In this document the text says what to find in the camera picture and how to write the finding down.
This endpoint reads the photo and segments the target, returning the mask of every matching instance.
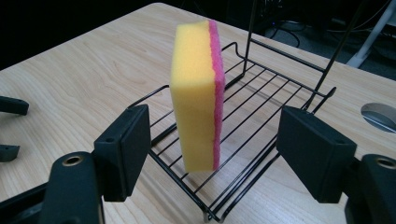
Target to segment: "dish drying rack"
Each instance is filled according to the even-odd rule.
[[[184,172],[174,112],[172,106],[162,104],[163,97],[171,102],[168,85],[130,105],[132,107],[144,103],[148,104],[148,107],[156,108],[155,111],[163,112],[155,115],[150,113],[153,138],[151,151],[148,154],[198,205],[204,214],[204,222],[212,219],[223,222],[280,156],[274,149],[282,106],[291,105],[316,113],[334,94],[335,87],[327,93],[319,92],[319,88],[361,13],[358,10],[355,14],[326,68],[321,68],[252,38],[256,6],[257,1],[254,1],[245,56],[238,52],[236,42],[222,49],[226,86],[220,164],[216,171],[193,174]],[[274,51],[286,60],[318,71],[320,77],[316,87],[308,87],[276,71],[276,68],[250,59],[251,44]],[[228,58],[224,57],[231,51],[236,63],[228,63]]]

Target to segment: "dark background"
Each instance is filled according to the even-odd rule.
[[[259,1],[260,29],[273,21],[297,20],[315,27],[318,33],[348,23],[360,0],[274,0]],[[149,0],[1,0],[0,70],[53,48],[71,38],[113,21]],[[252,1],[162,1],[217,21],[247,29]],[[370,18],[386,0],[370,1],[361,21]],[[375,24],[375,18],[367,26]]]

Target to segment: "table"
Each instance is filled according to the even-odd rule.
[[[93,141],[125,109],[169,82],[178,24],[201,21],[190,12],[152,4],[0,72],[0,94],[30,103],[28,115],[0,114],[0,141],[20,145],[19,157],[0,164],[0,201],[46,181],[51,164],[73,151],[92,151]],[[237,41],[244,52],[247,32],[219,22],[222,46]],[[257,36],[263,42],[324,67],[328,59]],[[223,55],[225,64],[228,61]],[[257,57],[306,85],[312,69],[285,63],[273,52]],[[376,153],[396,158],[394,133],[361,117],[378,102],[396,107],[396,82],[336,63],[321,90],[335,95],[317,116],[358,144],[357,158]],[[159,108],[169,107],[160,95]],[[346,197],[318,204],[285,161],[279,159],[228,215],[225,223],[345,223]],[[107,223],[202,223],[202,213],[148,157],[133,196],[105,203]]]

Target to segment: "sponge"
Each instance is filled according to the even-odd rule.
[[[219,167],[224,83],[216,22],[179,25],[169,86],[188,173]]]

